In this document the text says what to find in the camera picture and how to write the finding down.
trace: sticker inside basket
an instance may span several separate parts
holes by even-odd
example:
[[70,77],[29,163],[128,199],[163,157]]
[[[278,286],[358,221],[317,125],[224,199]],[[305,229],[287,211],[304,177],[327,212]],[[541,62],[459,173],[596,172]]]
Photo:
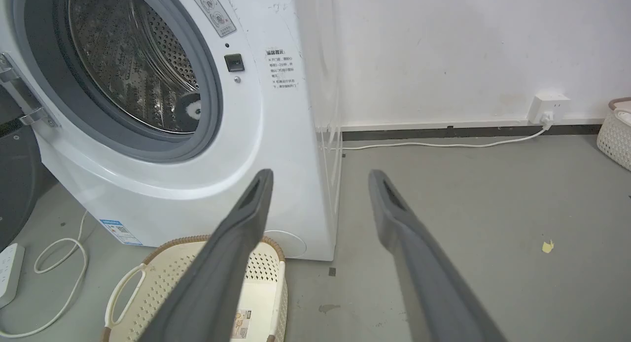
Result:
[[251,317],[251,310],[237,310],[237,314],[235,315],[235,324],[232,326],[232,336],[230,338],[237,338],[241,340],[246,338]]

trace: white wall trim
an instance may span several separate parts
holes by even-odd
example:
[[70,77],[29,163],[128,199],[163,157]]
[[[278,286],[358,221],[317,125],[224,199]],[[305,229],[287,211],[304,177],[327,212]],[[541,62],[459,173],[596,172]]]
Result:
[[[556,125],[575,126],[575,125],[592,125],[602,124],[604,118],[574,118],[565,117]],[[444,129],[453,126],[454,128],[466,127],[516,127],[516,126],[532,126],[525,118],[507,118],[492,120],[474,120],[474,121],[434,121],[434,122],[416,122],[416,123],[390,123],[390,124],[347,124],[341,127],[342,131],[385,131],[385,130],[420,130],[420,129]]]

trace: yellow paper scrap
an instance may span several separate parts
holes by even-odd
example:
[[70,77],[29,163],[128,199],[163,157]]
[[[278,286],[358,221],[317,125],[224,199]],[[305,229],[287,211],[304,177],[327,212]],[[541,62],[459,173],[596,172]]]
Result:
[[543,252],[550,253],[550,252],[552,252],[552,248],[554,248],[554,242],[552,242],[552,240],[550,240],[550,243],[547,243],[547,242],[543,243],[543,247],[541,248],[541,250]]

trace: washing machine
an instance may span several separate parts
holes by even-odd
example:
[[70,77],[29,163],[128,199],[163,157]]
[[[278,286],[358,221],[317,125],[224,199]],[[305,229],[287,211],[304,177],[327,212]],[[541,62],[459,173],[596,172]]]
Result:
[[1,0],[0,81],[41,161],[121,243],[211,234],[260,169],[266,235],[331,261],[333,0]]

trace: wall outlet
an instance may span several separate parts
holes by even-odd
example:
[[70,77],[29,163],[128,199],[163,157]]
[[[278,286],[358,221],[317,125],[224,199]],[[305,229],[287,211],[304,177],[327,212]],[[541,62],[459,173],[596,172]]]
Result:
[[14,243],[0,252],[0,308],[10,303],[18,291],[24,247]]
[[549,111],[553,115],[553,121],[558,123],[569,108],[570,98],[560,93],[539,93],[532,100],[528,120],[532,124],[540,125],[541,116]]

